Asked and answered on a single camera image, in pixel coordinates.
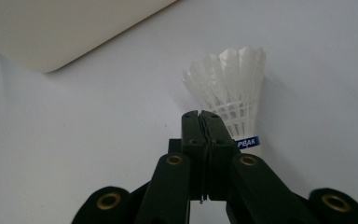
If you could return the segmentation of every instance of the white backdrop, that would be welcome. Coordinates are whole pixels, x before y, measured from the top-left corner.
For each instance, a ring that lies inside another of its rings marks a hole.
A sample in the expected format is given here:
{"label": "white backdrop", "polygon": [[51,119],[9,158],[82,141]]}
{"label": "white backdrop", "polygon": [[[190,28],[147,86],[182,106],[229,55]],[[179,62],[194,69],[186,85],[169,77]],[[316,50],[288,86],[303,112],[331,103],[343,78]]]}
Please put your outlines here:
{"label": "white backdrop", "polygon": [[[0,56],[0,223],[70,223],[95,190],[143,185],[200,109],[182,69],[246,45],[267,52],[264,159],[302,196],[358,201],[358,1],[183,0],[50,74]],[[225,204],[191,223],[228,223]]]}

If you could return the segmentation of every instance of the shuttlecock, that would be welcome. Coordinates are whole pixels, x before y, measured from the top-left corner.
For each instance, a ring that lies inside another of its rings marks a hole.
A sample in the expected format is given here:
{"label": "shuttlecock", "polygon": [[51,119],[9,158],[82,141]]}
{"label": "shuttlecock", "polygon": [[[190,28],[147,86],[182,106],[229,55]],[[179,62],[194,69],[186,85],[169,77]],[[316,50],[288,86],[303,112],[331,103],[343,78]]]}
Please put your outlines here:
{"label": "shuttlecock", "polygon": [[265,62],[261,48],[226,49],[184,71],[190,93],[204,110],[222,118],[240,149],[259,145],[255,122]]}

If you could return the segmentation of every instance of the blue label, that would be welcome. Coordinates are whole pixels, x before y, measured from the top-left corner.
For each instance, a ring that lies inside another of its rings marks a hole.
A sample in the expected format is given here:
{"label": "blue label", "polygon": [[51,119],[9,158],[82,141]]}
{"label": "blue label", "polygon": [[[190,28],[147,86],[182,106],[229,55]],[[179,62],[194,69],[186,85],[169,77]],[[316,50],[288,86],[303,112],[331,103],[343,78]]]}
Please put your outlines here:
{"label": "blue label", "polygon": [[241,140],[236,141],[236,143],[237,143],[237,147],[239,149],[244,149],[244,148],[248,148],[248,147],[256,147],[256,146],[260,145],[258,136],[241,139]]}

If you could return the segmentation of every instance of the white shuttlecock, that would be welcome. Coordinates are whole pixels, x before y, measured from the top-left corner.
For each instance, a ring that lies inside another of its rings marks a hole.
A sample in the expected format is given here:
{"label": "white shuttlecock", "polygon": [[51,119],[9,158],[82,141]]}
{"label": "white shuttlecock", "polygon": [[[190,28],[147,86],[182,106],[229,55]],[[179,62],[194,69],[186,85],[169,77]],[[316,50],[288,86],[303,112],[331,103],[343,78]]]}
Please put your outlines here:
{"label": "white shuttlecock", "polygon": [[225,122],[239,148],[258,145],[255,121],[266,53],[263,49],[226,49],[184,71],[184,83],[204,110]]}

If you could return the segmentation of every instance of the screw hole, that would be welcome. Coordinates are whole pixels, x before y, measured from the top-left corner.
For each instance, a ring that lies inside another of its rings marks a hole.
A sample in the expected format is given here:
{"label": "screw hole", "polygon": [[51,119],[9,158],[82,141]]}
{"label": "screw hole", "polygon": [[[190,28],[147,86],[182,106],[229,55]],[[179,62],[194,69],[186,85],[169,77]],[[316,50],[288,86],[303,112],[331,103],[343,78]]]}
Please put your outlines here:
{"label": "screw hole", "polygon": [[196,139],[190,139],[188,142],[191,143],[191,144],[198,144],[199,143],[199,141],[197,141]]}
{"label": "screw hole", "polygon": [[244,165],[254,166],[257,164],[257,160],[250,156],[244,156],[240,158],[240,162]]}
{"label": "screw hole", "polygon": [[166,162],[169,165],[178,165],[180,163],[182,163],[183,159],[180,156],[170,156],[169,158],[167,158]]}
{"label": "screw hole", "polygon": [[351,211],[351,206],[342,198],[334,194],[325,194],[322,196],[322,201],[329,206],[331,209],[334,209],[338,212],[349,212]]}
{"label": "screw hole", "polygon": [[120,204],[121,197],[116,192],[110,192],[101,196],[97,201],[97,207],[101,210],[110,210]]}

